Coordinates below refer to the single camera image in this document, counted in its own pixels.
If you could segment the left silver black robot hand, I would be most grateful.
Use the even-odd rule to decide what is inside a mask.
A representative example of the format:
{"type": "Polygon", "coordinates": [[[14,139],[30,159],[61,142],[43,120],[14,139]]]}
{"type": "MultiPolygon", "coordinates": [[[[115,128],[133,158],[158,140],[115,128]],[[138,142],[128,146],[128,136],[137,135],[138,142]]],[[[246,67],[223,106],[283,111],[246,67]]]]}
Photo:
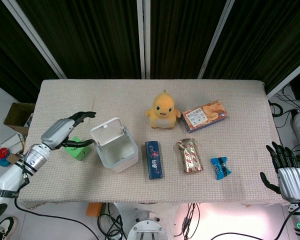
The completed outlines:
{"type": "Polygon", "coordinates": [[[40,137],[41,143],[31,146],[22,160],[22,173],[24,175],[34,175],[40,167],[50,158],[51,152],[64,148],[84,148],[94,142],[93,139],[76,142],[69,140],[69,135],[73,129],[84,122],[85,118],[95,118],[93,111],[80,111],[68,118],[57,120],[40,137]]]}

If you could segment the white partition frame post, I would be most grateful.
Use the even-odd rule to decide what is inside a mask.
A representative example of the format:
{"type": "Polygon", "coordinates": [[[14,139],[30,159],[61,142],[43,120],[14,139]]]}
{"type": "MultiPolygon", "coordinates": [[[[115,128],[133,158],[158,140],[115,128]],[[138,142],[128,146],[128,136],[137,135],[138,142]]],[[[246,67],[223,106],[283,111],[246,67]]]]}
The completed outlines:
{"type": "Polygon", "coordinates": [[[136,0],[140,71],[142,79],[151,78],[151,0],[136,0]]]}
{"type": "Polygon", "coordinates": [[[44,58],[46,63],[50,66],[52,71],[56,74],[59,79],[67,79],[66,74],[54,58],[50,50],[48,49],[45,42],[42,40],[35,27],[26,16],[20,5],[16,0],[1,0],[13,18],[17,21],[19,26],[25,32],[30,41],[34,44],[36,49],[39,51],[41,56],[44,58]]]}
{"type": "Polygon", "coordinates": [[[231,13],[231,10],[233,8],[233,5],[235,4],[236,0],[226,0],[224,8],[222,10],[222,13],[220,15],[219,21],[217,23],[217,26],[215,28],[214,34],[212,36],[212,39],[210,41],[209,47],[207,49],[206,55],[204,57],[203,63],[201,65],[200,71],[198,73],[197,79],[202,79],[204,76],[204,73],[208,67],[209,60],[213,54],[213,51],[216,47],[216,44],[218,43],[218,40],[220,38],[220,35],[223,31],[223,28],[227,22],[227,19],[231,13]]]}
{"type": "Polygon", "coordinates": [[[266,96],[268,99],[272,98],[278,91],[289,84],[294,78],[300,74],[300,65],[293,70],[286,78],[284,78],[280,83],[278,83],[266,96]]]}

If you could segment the red blue tape rolls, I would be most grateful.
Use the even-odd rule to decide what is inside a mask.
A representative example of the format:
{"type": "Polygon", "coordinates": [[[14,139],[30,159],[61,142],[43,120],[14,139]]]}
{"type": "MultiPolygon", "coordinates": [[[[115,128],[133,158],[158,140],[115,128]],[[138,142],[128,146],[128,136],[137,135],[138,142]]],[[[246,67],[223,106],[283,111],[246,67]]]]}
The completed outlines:
{"type": "Polygon", "coordinates": [[[8,156],[10,155],[10,150],[6,147],[0,149],[0,166],[7,167],[11,163],[8,161],[8,156]]]}

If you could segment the black white sneaker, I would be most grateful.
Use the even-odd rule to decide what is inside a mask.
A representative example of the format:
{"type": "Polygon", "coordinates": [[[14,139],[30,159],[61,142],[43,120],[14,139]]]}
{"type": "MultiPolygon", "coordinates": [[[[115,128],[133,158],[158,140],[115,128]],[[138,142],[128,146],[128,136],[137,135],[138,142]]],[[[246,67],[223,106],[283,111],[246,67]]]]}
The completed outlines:
{"type": "Polygon", "coordinates": [[[18,219],[15,216],[9,216],[0,222],[0,240],[10,240],[17,229],[18,219]]]}

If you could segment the white trash bin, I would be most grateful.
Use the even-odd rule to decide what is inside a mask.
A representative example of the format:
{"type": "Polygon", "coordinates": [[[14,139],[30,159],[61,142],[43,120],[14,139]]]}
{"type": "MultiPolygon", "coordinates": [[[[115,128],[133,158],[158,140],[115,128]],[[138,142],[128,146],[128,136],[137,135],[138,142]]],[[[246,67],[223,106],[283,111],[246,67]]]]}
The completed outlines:
{"type": "Polygon", "coordinates": [[[100,146],[94,143],[95,151],[103,166],[107,169],[120,173],[135,165],[139,160],[139,149],[129,130],[118,139],[100,146]]]}

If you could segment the gold red snack packet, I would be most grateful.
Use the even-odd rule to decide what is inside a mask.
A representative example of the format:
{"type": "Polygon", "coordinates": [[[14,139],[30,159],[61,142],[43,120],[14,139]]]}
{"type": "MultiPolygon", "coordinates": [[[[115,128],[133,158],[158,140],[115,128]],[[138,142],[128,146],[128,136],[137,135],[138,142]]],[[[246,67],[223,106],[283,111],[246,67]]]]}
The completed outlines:
{"type": "Polygon", "coordinates": [[[183,171],[187,174],[198,173],[203,170],[201,158],[194,138],[183,138],[177,142],[181,156],[183,171]]]}

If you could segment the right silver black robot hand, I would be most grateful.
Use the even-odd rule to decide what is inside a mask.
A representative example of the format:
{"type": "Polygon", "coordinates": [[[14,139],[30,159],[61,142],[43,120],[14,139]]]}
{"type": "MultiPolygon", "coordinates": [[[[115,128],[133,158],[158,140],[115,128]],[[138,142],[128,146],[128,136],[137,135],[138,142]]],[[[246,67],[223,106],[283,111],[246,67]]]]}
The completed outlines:
{"type": "Polygon", "coordinates": [[[300,203],[300,168],[297,158],[288,147],[278,145],[274,141],[267,145],[272,164],[277,176],[278,185],[270,183],[264,172],[260,173],[263,184],[276,194],[291,203],[300,203]]]}

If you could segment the orange blue biscuit box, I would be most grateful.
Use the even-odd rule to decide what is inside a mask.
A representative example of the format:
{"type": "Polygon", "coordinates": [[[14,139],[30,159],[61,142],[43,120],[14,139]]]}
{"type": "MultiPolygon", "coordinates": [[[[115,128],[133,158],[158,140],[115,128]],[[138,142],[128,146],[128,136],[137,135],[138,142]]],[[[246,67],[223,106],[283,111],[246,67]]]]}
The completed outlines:
{"type": "Polygon", "coordinates": [[[184,111],[181,120],[188,133],[196,132],[218,123],[229,116],[220,100],[184,111]]]}

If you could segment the yellow plush duck toy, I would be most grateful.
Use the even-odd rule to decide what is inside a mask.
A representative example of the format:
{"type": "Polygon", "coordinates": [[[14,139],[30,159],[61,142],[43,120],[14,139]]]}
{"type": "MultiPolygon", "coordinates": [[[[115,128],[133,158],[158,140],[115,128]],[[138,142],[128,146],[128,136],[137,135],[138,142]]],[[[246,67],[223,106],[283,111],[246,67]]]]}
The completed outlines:
{"type": "Polygon", "coordinates": [[[153,129],[173,129],[181,112],[175,108],[173,97],[164,90],[153,100],[152,107],[145,113],[153,129]]]}

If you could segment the blue black snack packet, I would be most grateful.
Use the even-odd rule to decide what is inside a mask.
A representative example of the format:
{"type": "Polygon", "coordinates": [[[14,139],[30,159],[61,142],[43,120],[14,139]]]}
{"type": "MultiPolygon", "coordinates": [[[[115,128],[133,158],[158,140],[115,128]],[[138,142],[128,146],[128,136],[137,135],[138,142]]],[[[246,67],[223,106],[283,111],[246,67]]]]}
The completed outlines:
{"type": "Polygon", "coordinates": [[[210,159],[217,180],[221,180],[232,173],[227,167],[227,160],[228,158],[226,156],[210,159]]]}

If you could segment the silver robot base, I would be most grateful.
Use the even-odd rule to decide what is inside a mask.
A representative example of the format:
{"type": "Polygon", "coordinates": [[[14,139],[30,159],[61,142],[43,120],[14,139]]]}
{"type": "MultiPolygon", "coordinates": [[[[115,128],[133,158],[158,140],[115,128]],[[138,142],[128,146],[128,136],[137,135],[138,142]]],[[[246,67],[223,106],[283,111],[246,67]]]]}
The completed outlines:
{"type": "Polygon", "coordinates": [[[178,203],[115,203],[126,240],[174,240],[178,203]]]}

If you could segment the dark blue floral box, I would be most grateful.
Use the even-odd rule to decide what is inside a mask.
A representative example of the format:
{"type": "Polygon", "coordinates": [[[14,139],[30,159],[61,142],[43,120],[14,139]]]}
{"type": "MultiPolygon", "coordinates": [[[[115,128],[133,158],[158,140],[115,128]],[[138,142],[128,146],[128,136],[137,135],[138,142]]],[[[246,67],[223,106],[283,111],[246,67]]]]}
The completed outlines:
{"type": "Polygon", "coordinates": [[[157,141],[145,143],[148,176],[150,180],[162,179],[163,170],[160,156],[160,148],[157,141]]]}

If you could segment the brown cardboard box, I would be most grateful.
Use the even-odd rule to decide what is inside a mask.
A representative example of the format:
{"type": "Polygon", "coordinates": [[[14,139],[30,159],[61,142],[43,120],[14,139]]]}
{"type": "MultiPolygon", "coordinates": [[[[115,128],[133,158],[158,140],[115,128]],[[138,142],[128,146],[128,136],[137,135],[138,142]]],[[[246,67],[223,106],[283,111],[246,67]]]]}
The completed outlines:
{"type": "Polygon", "coordinates": [[[34,103],[13,102],[3,124],[23,136],[27,136],[30,127],[27,125],[27,121],[31,117],[31,114],[34,113],[35,106],[34,103]]]}

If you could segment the green box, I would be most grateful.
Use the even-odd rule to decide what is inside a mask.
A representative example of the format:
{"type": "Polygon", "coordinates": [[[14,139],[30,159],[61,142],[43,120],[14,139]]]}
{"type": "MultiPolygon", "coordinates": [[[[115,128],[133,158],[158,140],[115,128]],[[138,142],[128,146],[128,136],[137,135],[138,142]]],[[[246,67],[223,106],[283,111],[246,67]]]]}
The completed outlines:
{"type": "Polygon", "coordinates": [[[90,145],[85,147],[65,147],[64,149],[72,158],[78,161],[82,161],[91,151],[90,145]]]}

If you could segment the white plastic container lid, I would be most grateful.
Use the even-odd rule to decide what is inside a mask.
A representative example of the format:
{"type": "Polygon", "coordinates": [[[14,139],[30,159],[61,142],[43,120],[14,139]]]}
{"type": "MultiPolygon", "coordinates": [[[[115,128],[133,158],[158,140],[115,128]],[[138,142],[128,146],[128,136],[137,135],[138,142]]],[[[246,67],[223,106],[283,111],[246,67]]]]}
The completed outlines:
{"type": "Polygon", "coordinates": [[[99,146],[105,146],[124,134],[124,125],[118,117],[114,117],[90,130],[90,135],[99,146]]]}

